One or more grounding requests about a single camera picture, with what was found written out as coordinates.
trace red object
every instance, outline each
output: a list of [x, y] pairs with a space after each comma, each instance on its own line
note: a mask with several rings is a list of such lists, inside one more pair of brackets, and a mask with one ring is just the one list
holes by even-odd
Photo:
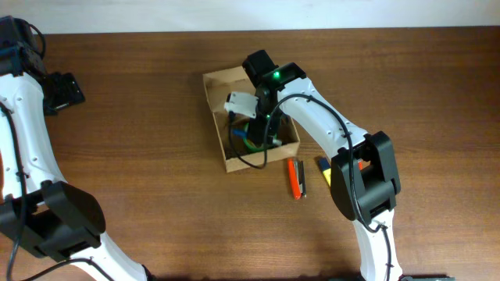
[[295, 200], [300, 199], [300, 188], [298, 187], [297, 173], [295, 172], [294, 159], [288, 159], [288, 175], [290, 176], [291, 192]]

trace white wall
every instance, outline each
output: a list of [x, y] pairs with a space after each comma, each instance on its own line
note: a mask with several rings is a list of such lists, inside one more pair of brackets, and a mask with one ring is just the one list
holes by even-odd
[[500, 0], [0, 0], [45, 33], [500, 25]]

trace cardboard box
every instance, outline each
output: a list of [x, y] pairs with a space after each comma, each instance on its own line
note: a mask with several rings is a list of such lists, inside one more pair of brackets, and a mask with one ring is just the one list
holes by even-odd
[[[229, 173], [240, 169], [250, 168], [248, 165], [241, 162], [230, 148], [228, 140], [229, 119], [226, 110], [224, 110], [224, 102], [226, 102], [227, 95], [231, 91], [254, 94], [255, 88], [252, 82], [250, 82], [250, 79], [247, 77], [242, 67], [203, 74], [203, 82], [205, 84], [206, 99], [209, 103], [210, 111], [212, 112], [213, 121], [216, 124], [217, 136], [219, 136], [220, 148], [222, 150], [224, 163], [226, 164], [226, 171]], [[241, 127], [242, 124], [247, 121], [248, 119], [246, 119], [246, 117], [237, 115], [233, 128]], [[267, 150], [268, 163], [295, 157], [297, 155], [300, 139], [298, 138], [297, 129], [292, 119], [288, 118], [288, 121], [281, 125], [278, 138], [282, 140], [284, 144], [280, 147]], [[262, 165], [264, 161], [264, 152], [248, 154], [243, 144], [243, 140], [236, 136], [233, 136], [233, 143], [244, 160], [254, 165]]]

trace wood grain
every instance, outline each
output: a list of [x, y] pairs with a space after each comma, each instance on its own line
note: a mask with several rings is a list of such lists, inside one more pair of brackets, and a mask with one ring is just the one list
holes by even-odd
[[[299, 128], [308, 197], [285, 162], [226, 174], [202, 74], [265, 48], [298, 63], [342, 114], [394, 142], [406, 274], [500, 273], [500, 28], [47, 36], [46, 66], [87, 101], [46, 119], [67, 180], [100, 202], [110, 236], [157, 276], [294, 278], [359, 271], [352, 224]], [[0, 274], [11, 243], [0, 237]], [[48, 267], [21, 251], [15, 279]], [[46, 280], [89, 280], [66, 267]]]

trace orange object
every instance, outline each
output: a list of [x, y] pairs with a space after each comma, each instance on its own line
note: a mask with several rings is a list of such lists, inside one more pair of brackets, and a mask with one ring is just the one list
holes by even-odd
[[298, 187], [297, 173], [294, 167], [294, 159], [288, 159], [288, 175], [290, 176], [291, 192], [294, 194], [295, 200], [300, 199], [300, 188]]

